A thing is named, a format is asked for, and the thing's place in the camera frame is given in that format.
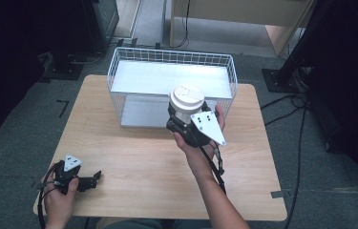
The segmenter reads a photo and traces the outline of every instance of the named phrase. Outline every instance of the white wire basket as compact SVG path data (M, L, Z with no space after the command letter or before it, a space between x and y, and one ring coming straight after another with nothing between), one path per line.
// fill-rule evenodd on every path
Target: white wire basket
M231 55L116 48L108 88L121 126L165 128L169 94L178 84L194 84L213 111L226 116L238 89Z

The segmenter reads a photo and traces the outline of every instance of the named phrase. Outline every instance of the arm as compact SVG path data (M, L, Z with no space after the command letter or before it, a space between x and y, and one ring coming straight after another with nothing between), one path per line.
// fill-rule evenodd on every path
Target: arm
M78 186L78 178L74 178L69 183L68 194L63 195L55 189L53 183L53 173L48 177L50 183L44 189L47 193L44 198L45 210L47 212L47 229L65 228L74 211L74 196Z
M217 106L218 122L221 129L224 128L223 113L221 107ZM200 149L187 145L179 133L173 136L187 157L188 165L200 187L200 192L205 203L208 216L214 228L249 228L238 210L233 206L229 198L215 181L208 160ZM207 154L214 156L212 147L205 147Z

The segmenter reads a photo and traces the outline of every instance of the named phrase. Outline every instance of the table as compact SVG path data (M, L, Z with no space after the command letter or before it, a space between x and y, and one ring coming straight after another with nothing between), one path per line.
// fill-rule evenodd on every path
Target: table
M171 47L174 46L175 17L186 16L188 1L172 0ZM197 0L191 1L188 16L265 25L274 51L280 55L295 31L307 24L314 4L315 0Z
M81 177L103 173L95 189L76 195L74 215L208 219L185 155L169 131L118 123L107 77L86 76L53 156L53 162L66 154L82 159ZM245 219L284 220L284 199L271 196L281 188L253 86L239 85L223 133L228 197ZM36 202L33 209L36 213Z

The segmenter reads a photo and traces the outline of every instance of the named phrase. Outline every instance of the clothing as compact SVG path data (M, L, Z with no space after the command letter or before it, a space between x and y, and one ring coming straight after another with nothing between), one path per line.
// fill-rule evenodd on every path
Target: clothing
M176 219L171 229L207 229L212 228L209 220ZM109 224L102 229L170 229L163 228L160 219L125 219Z

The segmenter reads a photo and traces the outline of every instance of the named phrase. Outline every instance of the cup lid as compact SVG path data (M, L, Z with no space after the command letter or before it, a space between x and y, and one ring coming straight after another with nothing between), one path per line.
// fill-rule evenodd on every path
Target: cup lid
M191 84L180 84L170 93L173 108L183 114L190 115L199 111L204 99L201 89Z

